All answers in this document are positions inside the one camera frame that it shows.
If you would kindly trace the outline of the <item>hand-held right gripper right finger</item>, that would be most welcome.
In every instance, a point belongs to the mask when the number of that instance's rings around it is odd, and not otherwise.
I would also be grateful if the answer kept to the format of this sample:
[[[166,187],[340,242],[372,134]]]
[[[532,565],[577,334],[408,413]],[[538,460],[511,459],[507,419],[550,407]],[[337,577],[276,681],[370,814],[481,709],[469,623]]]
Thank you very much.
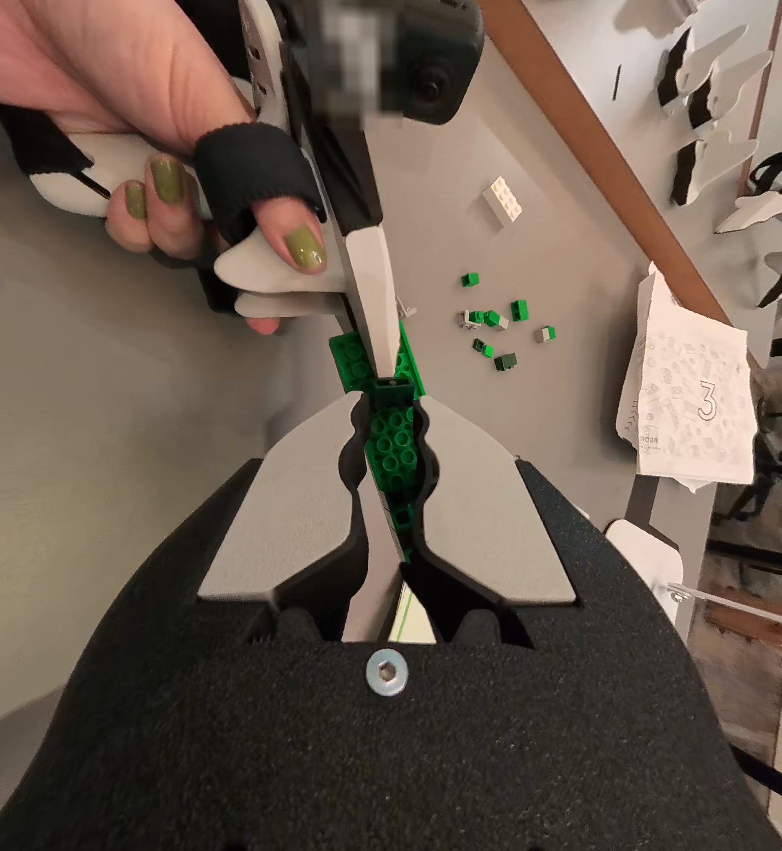
[[[416,410],[425,558],[497,604],[576,601],[515,456],[433,397],[420,397]]]

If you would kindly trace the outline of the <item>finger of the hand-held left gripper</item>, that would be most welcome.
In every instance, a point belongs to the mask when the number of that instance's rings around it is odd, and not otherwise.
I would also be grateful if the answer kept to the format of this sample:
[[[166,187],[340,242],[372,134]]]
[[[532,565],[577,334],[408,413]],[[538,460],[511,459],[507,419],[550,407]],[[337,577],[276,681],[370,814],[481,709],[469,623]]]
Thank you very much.
[[[375,376],[394,377],[399,349],[396,291],[382,225],[346,236],[346,297]]]

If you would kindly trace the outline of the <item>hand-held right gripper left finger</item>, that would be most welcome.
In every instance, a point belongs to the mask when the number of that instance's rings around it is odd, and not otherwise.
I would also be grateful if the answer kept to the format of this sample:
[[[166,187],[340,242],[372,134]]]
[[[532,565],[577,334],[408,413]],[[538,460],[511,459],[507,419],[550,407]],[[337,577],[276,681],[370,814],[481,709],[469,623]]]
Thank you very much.
[[[348,392],[282,438],[261,463],[205,576],[205,600],[347,605],[369,543],[358,487],[370,399]]]

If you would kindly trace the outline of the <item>small dark green brick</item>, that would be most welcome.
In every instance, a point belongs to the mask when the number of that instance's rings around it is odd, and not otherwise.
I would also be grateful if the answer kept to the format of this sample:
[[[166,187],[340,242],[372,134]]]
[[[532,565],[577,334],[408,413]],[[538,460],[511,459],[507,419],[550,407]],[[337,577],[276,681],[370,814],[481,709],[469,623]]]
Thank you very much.
[[[407,410],[413,406],[416,389],[405,377],[374,379],[369,390],[371,408],[376,412]]]

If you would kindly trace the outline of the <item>green studded brick plate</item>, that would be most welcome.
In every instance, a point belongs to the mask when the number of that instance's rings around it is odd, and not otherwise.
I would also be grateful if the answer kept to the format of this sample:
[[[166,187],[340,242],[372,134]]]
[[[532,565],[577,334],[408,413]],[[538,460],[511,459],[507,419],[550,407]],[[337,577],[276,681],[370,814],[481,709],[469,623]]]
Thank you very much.
[[[425,393],[424,386],[402,324],[399,333],[394,377],[405,377],[416,384],[416,400]],[[329,339],[329,347],[343,390],[361,390],[370,398],[370,385],[377,377],[359,334],[350,332],[334,336]],[[376,412],[371,408],[365,456],[396,536],[401,559],[409,562],[414,549],[416,499],[420,493],[414,403],[407,410]]]

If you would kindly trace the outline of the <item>grey desk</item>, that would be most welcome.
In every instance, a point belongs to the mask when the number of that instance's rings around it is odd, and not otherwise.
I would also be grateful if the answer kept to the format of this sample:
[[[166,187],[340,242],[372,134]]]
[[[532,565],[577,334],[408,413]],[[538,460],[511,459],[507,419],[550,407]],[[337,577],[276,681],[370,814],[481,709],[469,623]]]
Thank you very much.
[[[604,526],[636,454],[614,420],[649,262],[491,43],[454,122],[368,126],[428,393]],[[501,227],[482,191],[523,208]],[[475,271],[480,284],[463,289]],[[530,320],[460,328],[463,309]],[[556,339],[539,344],[545,325]],[[55,692],[137,566],[249,458],[338,397],[331,317],[265,338],[193,272],[51,207],[0,127],[0,719]],[[471,343],[517,354],[498,373]]]

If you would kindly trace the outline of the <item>person's left hand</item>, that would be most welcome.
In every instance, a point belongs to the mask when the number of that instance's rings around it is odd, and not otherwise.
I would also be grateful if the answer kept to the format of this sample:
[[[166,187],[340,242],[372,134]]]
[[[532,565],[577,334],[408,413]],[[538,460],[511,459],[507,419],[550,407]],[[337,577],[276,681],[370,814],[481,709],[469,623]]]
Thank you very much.
[[[106,232],[125,250],[196,261],[233,243],[198,218],[184,163],[200,139],[256,113],[179,3],[0,2],[0,103],[159,150],[109,202]]]

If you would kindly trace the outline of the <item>brick instruction booklet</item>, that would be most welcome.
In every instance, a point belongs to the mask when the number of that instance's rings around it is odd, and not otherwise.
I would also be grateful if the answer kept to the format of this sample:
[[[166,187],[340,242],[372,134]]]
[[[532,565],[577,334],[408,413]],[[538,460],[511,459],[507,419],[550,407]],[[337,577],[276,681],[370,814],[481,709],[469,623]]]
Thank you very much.
[[[437,643],[426,609],[405,582],[400,589],[388,640],[398,644]]]

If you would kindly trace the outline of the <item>grey table with wooden edge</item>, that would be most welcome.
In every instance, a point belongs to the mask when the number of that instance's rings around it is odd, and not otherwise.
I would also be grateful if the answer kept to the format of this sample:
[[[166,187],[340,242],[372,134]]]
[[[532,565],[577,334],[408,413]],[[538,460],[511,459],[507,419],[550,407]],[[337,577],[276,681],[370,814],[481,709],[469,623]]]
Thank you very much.
[[[611,93],[618,65],[613,2],[481,2],[492,45],[551,121],[640,249],[690,309],[748,333],[767,367],[777,306],[764,316],[730,315],[665,222],[613,135]]]

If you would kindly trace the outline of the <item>scattered small green bricks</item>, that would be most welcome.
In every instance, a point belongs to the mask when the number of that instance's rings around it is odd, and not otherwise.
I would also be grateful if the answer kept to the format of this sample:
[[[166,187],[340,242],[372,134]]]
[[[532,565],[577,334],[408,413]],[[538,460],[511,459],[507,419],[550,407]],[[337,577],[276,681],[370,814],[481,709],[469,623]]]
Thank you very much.
[[[475,288],[480,284],[480,275],[475,271],[469,271],[460,276],[460,285],[463,289]],[[458,324],[462,330],[470,332],[494,332],[507,333],[515,324],[524,324],[530,320],[529,305],[526,300],[518,299],[509,304],[509,313],[504,314],[494,309],[461,310],[458,314]],[[545,344],[556,339],[556,329],[552,325],[535,328],[533,331],[534,342]],[[471,348],[479,355],[491,360],[494,369],[498,373],[504,373],[517,366],[517,354],[504,351],[495,353],[494,345],[481,336],[474,336]]]

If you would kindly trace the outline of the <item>white studded brick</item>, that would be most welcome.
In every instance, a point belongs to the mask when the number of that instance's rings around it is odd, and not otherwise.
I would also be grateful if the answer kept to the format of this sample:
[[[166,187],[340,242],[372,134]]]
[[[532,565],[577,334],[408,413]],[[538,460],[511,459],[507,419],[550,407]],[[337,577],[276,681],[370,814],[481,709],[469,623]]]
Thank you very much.
[[[498,176],[482,191],[482,199],[501,227],[512,225],[523,212],[521,204],[503,176]]]

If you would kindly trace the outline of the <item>white tablet stand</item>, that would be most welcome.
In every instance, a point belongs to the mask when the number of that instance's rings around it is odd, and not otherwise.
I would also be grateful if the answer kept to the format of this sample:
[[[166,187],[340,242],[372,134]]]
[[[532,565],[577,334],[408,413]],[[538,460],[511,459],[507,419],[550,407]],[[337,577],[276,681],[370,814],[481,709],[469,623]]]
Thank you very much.
[[[711,602],[720,606],[725,614],[737,611],[752,615],[758,621],[782,625],[782,613],[684,586],[679,582],[683,580],[679,551],[628,520],[613,521],[605,535],[649,588],[673,625],[678,607],[686,599]]]

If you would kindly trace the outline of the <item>white printed paper bag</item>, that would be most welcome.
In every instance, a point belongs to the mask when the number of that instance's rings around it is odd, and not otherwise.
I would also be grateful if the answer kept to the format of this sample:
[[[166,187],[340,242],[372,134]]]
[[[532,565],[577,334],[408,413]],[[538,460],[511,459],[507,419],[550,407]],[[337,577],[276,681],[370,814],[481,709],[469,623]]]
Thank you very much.
[[[650,263],[638,287],[637,338],[615,420],[637,453],[637,474],[751,484],[758,421],[747,332],[683,307]]]

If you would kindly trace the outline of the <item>row of white grip parts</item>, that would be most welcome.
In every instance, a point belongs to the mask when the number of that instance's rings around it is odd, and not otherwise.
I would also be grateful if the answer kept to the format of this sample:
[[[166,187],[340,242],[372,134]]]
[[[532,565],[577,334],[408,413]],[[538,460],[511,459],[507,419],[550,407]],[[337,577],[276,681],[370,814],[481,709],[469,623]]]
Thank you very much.
[[[764,316],[758,302],[777,279],[766,254],[782,250],[782,223],[770,218],[717,233],[747,195],[747,176],[782,152],[782,2],[703,2],[679,20],[672,2],[613,2],[609,23],[621,67],[612,106],[613,135],[642,187],[704,281],[730,315]],[[702,52],[708,76],[666,113],[658,101],[664,65],[689,31],[685,60]],[[699,142],[701,154],[744,159],[700,189],[684,206],[672,200],[677,154]]]

